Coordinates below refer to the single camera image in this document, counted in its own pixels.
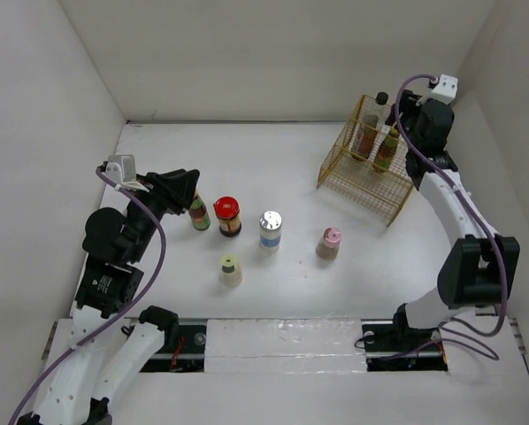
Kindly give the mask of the dark soy sauce bottle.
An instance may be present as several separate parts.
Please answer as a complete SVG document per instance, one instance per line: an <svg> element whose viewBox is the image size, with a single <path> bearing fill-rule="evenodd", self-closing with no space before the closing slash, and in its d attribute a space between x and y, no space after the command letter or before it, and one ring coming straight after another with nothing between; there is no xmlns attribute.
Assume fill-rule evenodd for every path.
<svg viewBox="0 0 529 425"><path fill-rule="evenodd" d="M356 132L356 140L351 147L352 157L356 160L363 161L370 157L387 101L387 92L379 92L374 99L366 100L365 111Z"/></svg>

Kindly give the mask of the yellow cap green sauce bottle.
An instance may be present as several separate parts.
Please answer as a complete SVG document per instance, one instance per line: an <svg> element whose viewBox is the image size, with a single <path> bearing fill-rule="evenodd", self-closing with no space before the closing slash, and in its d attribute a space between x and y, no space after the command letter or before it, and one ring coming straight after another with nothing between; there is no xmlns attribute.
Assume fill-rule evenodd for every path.
<svg viewBox="0 0 529 425"><path fill-rule="evenodd" d="M377 173L385 173L389 170L399 145L400 133L393 125L387 132L384 140L380 143L372 168Z"/></svg>

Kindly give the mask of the red lid sauce jar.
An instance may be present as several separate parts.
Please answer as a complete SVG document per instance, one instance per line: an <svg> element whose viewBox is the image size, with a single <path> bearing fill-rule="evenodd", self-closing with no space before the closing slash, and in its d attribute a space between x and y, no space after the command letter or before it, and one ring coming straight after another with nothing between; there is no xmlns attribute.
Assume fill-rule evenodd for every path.
<svg viewBox="0 0 529 425"><path fill-rule="evenodd" d="M225 237L237 236L242 230L238 201L230 196L221 197L213 204L213 208L221 234Z"/></svg>

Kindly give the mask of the silver cap blue shaker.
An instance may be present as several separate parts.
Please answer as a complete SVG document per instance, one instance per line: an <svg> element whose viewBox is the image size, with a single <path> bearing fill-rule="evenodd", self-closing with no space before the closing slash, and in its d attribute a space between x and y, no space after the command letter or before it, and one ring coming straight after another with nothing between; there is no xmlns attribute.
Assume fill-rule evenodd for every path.
<svg viewBox="0 0 529 425"><path fill-rule="evenodd" d="M276 252L280 247L282 218L278 212L269 210L259 218L259 244L267 252Z"/></svg>

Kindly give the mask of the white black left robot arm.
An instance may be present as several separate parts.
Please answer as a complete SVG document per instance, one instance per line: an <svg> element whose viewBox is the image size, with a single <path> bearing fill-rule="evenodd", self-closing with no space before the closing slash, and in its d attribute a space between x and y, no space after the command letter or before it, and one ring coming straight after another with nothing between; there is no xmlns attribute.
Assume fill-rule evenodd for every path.
<svg viewBox="0 0 529 425"><path fill-rule="evenodd" d="M71 338L19 402L11 424L110 424L114 406L145 363L178 343L177 314L151 305L111 361L104 360L119 321L162 269L167 240L161 220L190 208L200 173L178 169L115 182L108 175L114 166L103 163L96 175L129 203L123 212L104 207L88 217L82 243L88 256L74 298Z"/></svg>

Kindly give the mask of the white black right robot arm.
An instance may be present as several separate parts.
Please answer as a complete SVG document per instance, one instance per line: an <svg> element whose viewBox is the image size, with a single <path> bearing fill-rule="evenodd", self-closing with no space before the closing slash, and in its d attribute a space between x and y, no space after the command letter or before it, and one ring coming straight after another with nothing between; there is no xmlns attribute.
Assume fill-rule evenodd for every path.
<svg viewBox="0 0 529 425"><path fill-rule="evenodd" d="M478 211L446 150L455 114L448 101L402 89L391 113L408 146L406 172L444 228L450 252L436 286L398 307L389 336L397 349L419 352L424 336L457 321L468 307L497 306L503 322L520 246L502 236Z"/></svg>

